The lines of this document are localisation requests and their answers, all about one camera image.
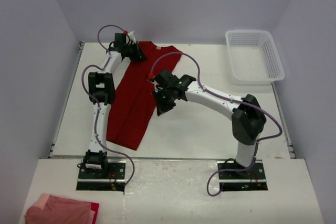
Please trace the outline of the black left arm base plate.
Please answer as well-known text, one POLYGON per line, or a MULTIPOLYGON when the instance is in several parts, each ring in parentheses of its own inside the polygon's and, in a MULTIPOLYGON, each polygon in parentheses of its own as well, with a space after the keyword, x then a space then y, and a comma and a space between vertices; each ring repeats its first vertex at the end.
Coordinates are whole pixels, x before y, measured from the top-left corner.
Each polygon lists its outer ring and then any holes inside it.
POLYGON ((106 169, 88 169, 84 164, 77 167, 77 191, 124 192, 126 162, 109 162, 106 169))

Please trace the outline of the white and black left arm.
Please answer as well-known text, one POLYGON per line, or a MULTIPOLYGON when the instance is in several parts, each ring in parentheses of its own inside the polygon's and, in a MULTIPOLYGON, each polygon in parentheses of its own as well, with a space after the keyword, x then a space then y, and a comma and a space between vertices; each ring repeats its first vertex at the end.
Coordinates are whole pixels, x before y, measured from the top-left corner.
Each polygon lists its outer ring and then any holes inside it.
POLYGON ((124 58, 135 62, 146 60, 133 31, 116 33, 114 41, 106 49, 106 58, 102 65, 88 65, 81 74, 82 87, 93 104, 94 118, 91 140, 80 170, 92 173, 97 178, 108 175, 108 152, 131 160, 127 154, 107 148, 106 137, 109 112, 116 99, 113 74, 124 58))

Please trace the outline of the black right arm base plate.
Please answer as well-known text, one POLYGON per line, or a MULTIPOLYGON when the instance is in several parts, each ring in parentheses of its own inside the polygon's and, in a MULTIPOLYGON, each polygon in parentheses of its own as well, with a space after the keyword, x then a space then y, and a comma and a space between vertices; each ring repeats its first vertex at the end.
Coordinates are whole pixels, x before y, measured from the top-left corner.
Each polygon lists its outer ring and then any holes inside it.
POLYGON ((246 172, 220 172, 218 174, 220 189, 226 191, 266 191, 268 190, 266 174, 261 160, 246 172))

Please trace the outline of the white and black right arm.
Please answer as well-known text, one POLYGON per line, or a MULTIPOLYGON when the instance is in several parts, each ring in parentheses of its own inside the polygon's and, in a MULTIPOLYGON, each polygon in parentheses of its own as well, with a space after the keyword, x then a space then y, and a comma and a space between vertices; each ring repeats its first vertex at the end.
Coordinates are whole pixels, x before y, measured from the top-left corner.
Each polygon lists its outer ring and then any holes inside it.
POLYGON ((238 141, 234 172, 239 178, 246 178, 253 172, 257 141, 266 124, 266 117, 253 95, 241 98, 211 90, 195 77, 185 74, 178 78, 167 69, 150 77, 149 81, 154 85, 152 94, 158 116, 172 110, 176 100, 183 100, 200 104, 228 118, 233 136, 238 141))

